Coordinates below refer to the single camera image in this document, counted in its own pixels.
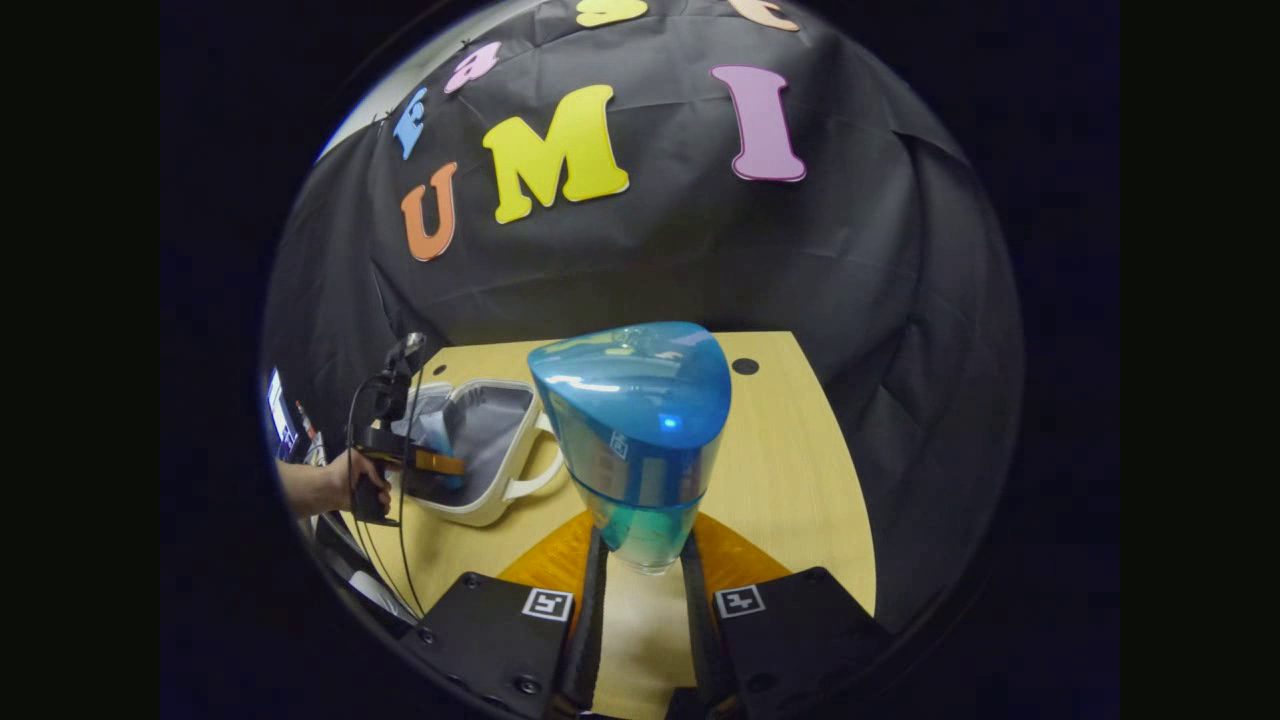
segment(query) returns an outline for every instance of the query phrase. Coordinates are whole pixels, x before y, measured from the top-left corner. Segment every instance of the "wooden table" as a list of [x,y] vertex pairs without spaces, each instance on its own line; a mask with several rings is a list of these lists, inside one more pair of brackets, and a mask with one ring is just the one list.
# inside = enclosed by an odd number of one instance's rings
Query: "wooden table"
[[[827,568],[874,615],[876,556],[867,506],[845,439],[804,352],[788,332],[716,333],[716,338],[730,363],[750,357],[759,372],[730,373],[732,404],[700,510],[792,571]],[[424,366],[431,374],[422,383],[502,378],[531,386],[526,356],[547,342],[448,347]],[[535,477],[554,456],[556,443],[543,433],[520,477]],[[415,610],[430,609],[463,571],[500,574],[582,512],[570,484],[568,470],[561,470],[488,528],[451,523],[406,500],[404,547],[422,603]],[[346,519],[351,525],[352,518]],[[413,605],[396,529],[364,527],[384,561],[384,579]],[[609,556],[593,710],[636,720],[662,717],[672,688],[696,684],[684,597],[678,562],[653,578]]]

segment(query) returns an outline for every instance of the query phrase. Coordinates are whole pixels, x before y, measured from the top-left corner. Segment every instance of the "translucent blue plastic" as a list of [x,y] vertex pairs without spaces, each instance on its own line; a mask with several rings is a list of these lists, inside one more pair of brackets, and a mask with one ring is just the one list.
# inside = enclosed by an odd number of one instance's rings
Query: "translucent blue plastic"
[[539,347],[529,369],[609,548],[641,571],[666,570],[728,418],[719,343],[692,323],[628,325]]

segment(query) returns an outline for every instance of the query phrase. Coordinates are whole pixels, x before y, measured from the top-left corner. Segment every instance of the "black cable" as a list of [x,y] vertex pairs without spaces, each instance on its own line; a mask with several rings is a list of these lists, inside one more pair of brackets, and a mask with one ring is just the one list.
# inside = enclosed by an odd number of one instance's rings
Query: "black cable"
[[[374,377],[366,379],[365,382],[360,383],[360,386],[356,387],[355,395],[351,396],[351,409],[347,410],[347,483],[348,483],[348,486],[351,483],[351,471],[355,469],[355,461],[351,457],[351,446],[355,443],[355,436],[356,436],[356,400],[360,398],[360,393],[364,392],[369,387],[369,384],[372,383],[376,379],[378,379],[378,375],[374,375]],[[406,602],[404,596],[401,594],[399,588],[396,587],[396,583],[390,582],[392,574],[387,571],[387,564],[383,562],[383,556],[378,552],[378,546],[374,544],[374,533],[369,532],[369,523],[365,523],[365,532],[369,533],[369,547],[374,548],[372,557],[369,556],[369,548],[365,547],[365,538],[364,538],[364,536],[360,534],[360,523],[361,523],[361,520],[360,520],[360,518],[356,518],[355,500],[352,500],[352,503],[353,505],[352,505],[352,509],[351,509],[352,510],[351,518],[352,518],[352,520],[355,520],[355,524],[356,524],[356,536],[360,537],[360,548],[365,551],[365,560],[369,560],[370,562],[372,562],[374,560],[378,560],[378,566],[381,568],[381,570],[383,570],[383,579],[385,580],[385,584],[388,587],[390,587],[392,593],[396,596],[397,602],[399,602],[404,607],[408,607],[408,602]],[[404,538],[403,538],[403,530],[402,530],[401,532],[401,552],[403,552],[403,550],[404,550]],[[421,606],[419,606],[419,615],[421,615],[421,614],[422,614],[421,612]]]
[[404,562],[404,578],[408,579],[408,592],[413,593],[413,602],[417,605],[419,618],[424,615],[422,601],[417,598],[417,591],[413,588],[413,575],[408,571],[408,552],[404,550],[404,487],[407,486],[406,478],[408,475],[408,471],[411,468],[413,468],[413,464],[410,461],[408,438],[410,434],[413,432],[413,420],[415,420],[413,414],[417,413],[417,393],[420,389],[422,389],[424,373],[425,368],[419,368],[417,384],[413,386],[413,405],[411,406],[408,415],[406,415],[408,423],[406,423],[404,427],[404,456],[401,457],[401,501],[399,501],[399,509],[396,511],[396,516],[399,518],[399,527],[397,528],[397,533],[399,533],[401,538],[401,560]]

